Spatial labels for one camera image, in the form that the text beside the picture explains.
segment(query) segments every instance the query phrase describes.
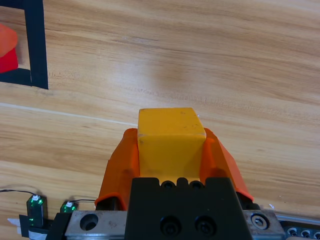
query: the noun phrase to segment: red object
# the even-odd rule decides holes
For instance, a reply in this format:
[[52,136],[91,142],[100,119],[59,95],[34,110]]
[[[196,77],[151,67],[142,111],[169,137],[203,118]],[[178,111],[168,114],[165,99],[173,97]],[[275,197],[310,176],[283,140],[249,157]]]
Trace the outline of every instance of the red object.
[[0,74],[15,70],[18,68],[18,58],[16,49],[13,48],[3,57],[0,57]]
[[[206,179],[210,177],[230,178],[235,191],[253,201],[254,198],[248,192],[235,159],[212,131],[208,128],[204,130],[206,140],[202,149],[200,181],[205,184]],[[120,203],[119,210],[128,210],[132,179],[139,176],[138,130],[130,128],[124,132],[121,142],[108,161],[100,194],[95,201],[95,205],[103,200],[115,197]]]

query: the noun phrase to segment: screw hole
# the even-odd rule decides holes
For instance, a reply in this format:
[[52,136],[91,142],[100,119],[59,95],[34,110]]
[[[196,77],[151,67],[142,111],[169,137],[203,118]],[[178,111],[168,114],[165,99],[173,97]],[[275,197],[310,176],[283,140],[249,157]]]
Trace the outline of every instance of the screw hole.
[[301,232],[301,236],[306,238],[306,239],[310,238],[310,231],[309,230],[303,230]]
[[195,228],[205,237],[211,237],[216,233],[216,223],[209,216],[198,216],[195,219]]
[[160,230],[166,237],[175,237],[181,232],[181,223],[175,216],[166,216],[160,220]]
[[80,221],[80,228],[84,231],[94,229],[98,224],[98,217],[95,214],[87,214]]
[[204,187],[204,185],[200,181],[192,181],[192,182],[190,182],[190,186],[193,189],[202,189]]
[[172,181],[164,181],[161,184],[161,187],[165,188],[165,189],[173,189],[176,185],[172,182]]

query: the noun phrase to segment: metal plate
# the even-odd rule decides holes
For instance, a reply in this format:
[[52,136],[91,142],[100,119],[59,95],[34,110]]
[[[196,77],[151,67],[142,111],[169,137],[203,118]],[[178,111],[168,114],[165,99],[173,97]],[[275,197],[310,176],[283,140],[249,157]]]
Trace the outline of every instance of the metal plate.
[[[92,219],[93,223],[90,223],[90,218],[83,221],[88,215],[95,215],[97,222]],[[126,220],[127,211],[74,211],[65,236],[67,240],[122,240],[125,236]]]
[[[243,214],[253,240],[285,239],[285,232],[272,210],[244,210]],[[253,223],[254,216],[263,216],[267,221],[267,228],[257,227]]]

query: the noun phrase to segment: black screw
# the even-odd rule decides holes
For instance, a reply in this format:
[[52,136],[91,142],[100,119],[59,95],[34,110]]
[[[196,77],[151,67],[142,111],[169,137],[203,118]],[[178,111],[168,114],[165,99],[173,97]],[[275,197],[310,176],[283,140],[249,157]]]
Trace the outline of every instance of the black screw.
[[211,237],[216,232],[216,224],[209,216],[197,217],[195,228],[206,237]]
[[290,234],[292,237],[297,236],[297,232],[296,232],[295,230],[293,230],[293,229],[289,231],[289,234]]
[[161,187],[163,187],[165,189],[173,189],[175,187],[175,184],[172,181],[164,181],[161,184]]
[[163,217],[160,221],[160,230],[166,237],[175,237],[181,231],[181,224],[175,216]]
[[190,182],[190,186],[193,189],[202,189],[204,187],[204,185],[200,181],[192,181],[192,182]]

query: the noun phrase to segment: black tape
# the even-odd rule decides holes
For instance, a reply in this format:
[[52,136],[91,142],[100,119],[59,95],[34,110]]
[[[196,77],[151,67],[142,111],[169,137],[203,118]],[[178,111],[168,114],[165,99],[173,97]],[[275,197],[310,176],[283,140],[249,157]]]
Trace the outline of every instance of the black tape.
[[0,82],[32,86],[30,70],[18,68],[0,74]]
[[24,9],[24,0],[0,0],[0,6],[13,9]]
[[29,238],[29,217],[25,215],[19,215],[21,236]]
[[0,0],[0,6],[24,9],[30,70],[0,73],[0,82],[49,89],[43,0]]

